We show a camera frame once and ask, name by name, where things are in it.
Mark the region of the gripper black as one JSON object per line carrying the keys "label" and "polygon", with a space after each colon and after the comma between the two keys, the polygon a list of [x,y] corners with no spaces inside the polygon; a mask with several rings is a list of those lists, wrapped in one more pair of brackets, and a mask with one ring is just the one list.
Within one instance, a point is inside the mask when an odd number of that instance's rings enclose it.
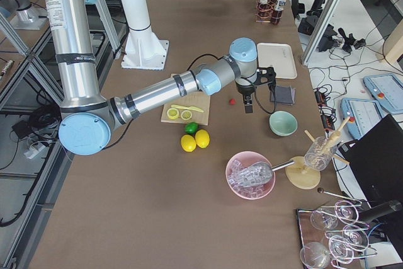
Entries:
{"label": "gripper black", "polygon": [[253,112],[253,98],[252,95],[255,92],[255,86],[247,79],[238,78],[235,80],[237,91],[242,95],[245,113]]}

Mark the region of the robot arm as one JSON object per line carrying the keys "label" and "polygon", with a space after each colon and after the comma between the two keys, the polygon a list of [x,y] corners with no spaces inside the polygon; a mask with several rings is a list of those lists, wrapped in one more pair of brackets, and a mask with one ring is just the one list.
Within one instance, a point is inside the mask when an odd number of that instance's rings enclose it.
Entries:
{"label": "robot arm", "polygon": [[196,91],[207,95],[231,82],[256,79],[257,50],[249,38],[234,40],[229,54],[213,64],[174,75],[122,98],[99,90],[86,0],[45,0],[64,90],[59,140],[69,151],[91,155],[104,149],[118,127],[141,114]]}

